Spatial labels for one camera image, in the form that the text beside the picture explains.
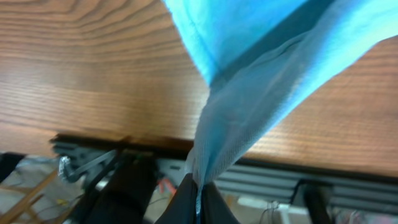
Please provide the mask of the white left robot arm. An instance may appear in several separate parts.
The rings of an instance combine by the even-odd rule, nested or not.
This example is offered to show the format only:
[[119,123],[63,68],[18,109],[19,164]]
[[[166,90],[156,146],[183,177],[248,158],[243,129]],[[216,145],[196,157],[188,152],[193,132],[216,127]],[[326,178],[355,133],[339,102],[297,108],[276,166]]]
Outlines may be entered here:
[[[155,190],[158,167],[152,158],[127,160],[101,191],[84,194],[71,223],[147,223],[144,214]],[[213,183],[199,189],[186,174],[157,224],[234,224],[237,219]]]

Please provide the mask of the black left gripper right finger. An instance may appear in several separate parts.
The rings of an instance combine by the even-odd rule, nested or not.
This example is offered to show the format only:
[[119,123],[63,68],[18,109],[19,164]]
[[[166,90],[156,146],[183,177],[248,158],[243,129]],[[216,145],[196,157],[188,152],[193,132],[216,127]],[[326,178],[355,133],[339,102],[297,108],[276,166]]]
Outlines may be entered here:
[[239,224],[214,183],[201,192],[201,224]]

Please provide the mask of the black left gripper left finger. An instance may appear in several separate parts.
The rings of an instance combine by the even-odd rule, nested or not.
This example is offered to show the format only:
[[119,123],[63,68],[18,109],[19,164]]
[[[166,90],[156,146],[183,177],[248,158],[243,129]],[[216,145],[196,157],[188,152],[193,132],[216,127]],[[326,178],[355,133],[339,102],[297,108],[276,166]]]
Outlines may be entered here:
[[194,224],[196,222],[197,184],[186,174],[174,197],[155,224]]

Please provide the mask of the light blue t-shirt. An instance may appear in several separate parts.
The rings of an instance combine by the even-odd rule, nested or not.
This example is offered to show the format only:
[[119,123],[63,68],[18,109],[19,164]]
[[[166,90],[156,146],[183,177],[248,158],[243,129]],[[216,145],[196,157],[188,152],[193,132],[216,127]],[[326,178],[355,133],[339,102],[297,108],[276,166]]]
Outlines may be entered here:
[[165,0],[210,94],[186,172],[199,189],[378,42],[396,0]]

